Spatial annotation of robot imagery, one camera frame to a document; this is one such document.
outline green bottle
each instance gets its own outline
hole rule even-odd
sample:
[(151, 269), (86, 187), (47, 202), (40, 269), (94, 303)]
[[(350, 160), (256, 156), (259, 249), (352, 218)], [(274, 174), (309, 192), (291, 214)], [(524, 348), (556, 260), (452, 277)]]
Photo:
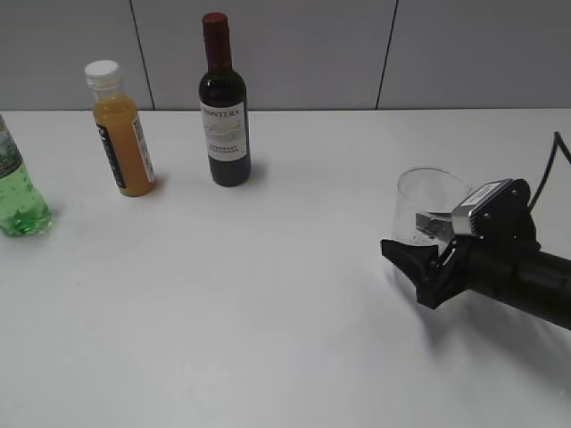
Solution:
[(10, 236), (32, 235), (48, 225), (51, 218), (0, 116), (0, 230)]

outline bottle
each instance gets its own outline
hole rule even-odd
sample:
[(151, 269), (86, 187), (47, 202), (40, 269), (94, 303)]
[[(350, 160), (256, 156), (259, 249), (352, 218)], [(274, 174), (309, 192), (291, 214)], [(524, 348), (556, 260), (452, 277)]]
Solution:
[(153, 165), (135, 102), (123, 92), (119, 64), (95, 61), (86, 66), (85, 73), (95, 96), (95, 124), (120, 192), (126, 196), (151, 192)]
[(5, 235), (32, 235), (51, 219), (46, 201), (32, 185), (20, 151), (0, 116), (0, 230)]
[(228, 17), (203, 17), (208, 71), (198, 87), (212, 178), (219, 185), (241, 185), (250, 176), (246, 85), (232, 70)]

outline drinking glass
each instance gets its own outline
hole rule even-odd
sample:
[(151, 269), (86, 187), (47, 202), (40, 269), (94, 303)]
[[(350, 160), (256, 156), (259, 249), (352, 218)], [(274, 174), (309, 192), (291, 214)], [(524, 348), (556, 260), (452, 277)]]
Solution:
[(416, 167), (397, 183), (393, 239), (408, 245), (438, 245), (439, 252), (454, 236), (451, 212), (470, 194), (471, 187), (451, 172)]

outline wine bottle label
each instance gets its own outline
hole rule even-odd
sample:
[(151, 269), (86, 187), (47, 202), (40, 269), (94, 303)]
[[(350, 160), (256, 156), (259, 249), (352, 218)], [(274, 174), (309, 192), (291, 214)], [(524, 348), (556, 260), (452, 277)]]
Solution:
[(12, 174), (21, 163), (20, 151), (0, 116), (0, 178)]
[(200, 103), (208, 155), (224, 162), (237, 161), (248, 154), (244, 103), (232, 107), (210, 107)]
[(115, 177), (115, 182), (117, 186), (121, 189), (126, 188), (125, 180), (123, 179), (123, 174), (121, 173), (121, 168), (119, 166), (119, 162), (117, 161), (117, 156), (115, 155), (115, 150), (113, 149), (113, 144), (109, 137), (109, 131), (107, 128), (96, 124), (99, 128), (99, 136), (101, 137), (101, 142), (103, 143), (103, 148), (105, 149), (105, 153), (107, 153), (107, 159), (109, 160), (109, 165), (111, 165), (111, 170), (113, 171), (113, 176)]
[(141, 152), (141, 160), (143, 161), (143, 166), (145, 166), (146, 179), (149, 180), (149, 183), (152, 183), (154, 181), (153, 164), (151, 163), (149, 150), (146, 148), (145, 134), (143, 134), (143, 128), (138, 116), (133, 120), (133, 130), (135, 131), (135, 138)]

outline red wine bottle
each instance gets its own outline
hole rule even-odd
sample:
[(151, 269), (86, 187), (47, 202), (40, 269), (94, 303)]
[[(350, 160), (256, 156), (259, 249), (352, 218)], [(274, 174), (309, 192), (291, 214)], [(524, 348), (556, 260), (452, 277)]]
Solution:
[(250, 176), (246, 85), (232, 69), (228, 17), (203, 17), (208, 71), (198, 87), (212, 178), (219, 185), (241, 185)]

